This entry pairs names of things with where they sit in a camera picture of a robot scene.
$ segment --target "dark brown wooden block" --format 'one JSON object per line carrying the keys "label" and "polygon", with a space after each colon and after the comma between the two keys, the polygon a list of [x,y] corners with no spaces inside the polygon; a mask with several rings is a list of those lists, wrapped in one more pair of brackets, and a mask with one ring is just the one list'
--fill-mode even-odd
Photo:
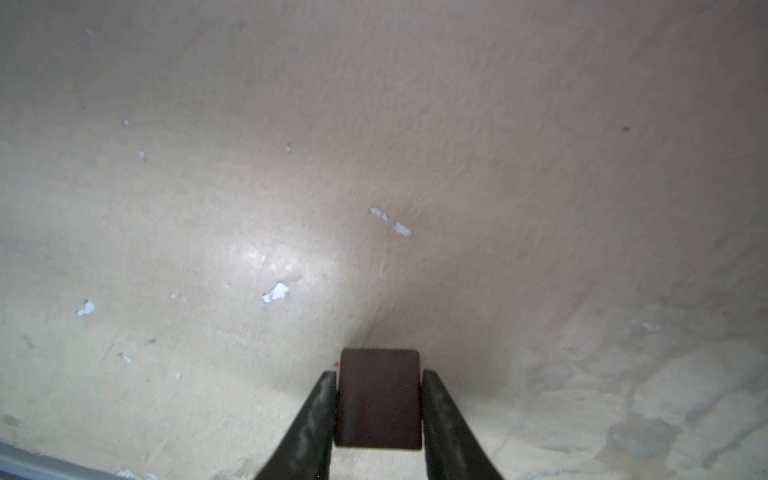
{"label": "dark brown wooden block", "polygon": [[336,445],[422,447],[419,352],[344,349],[336,402]]}

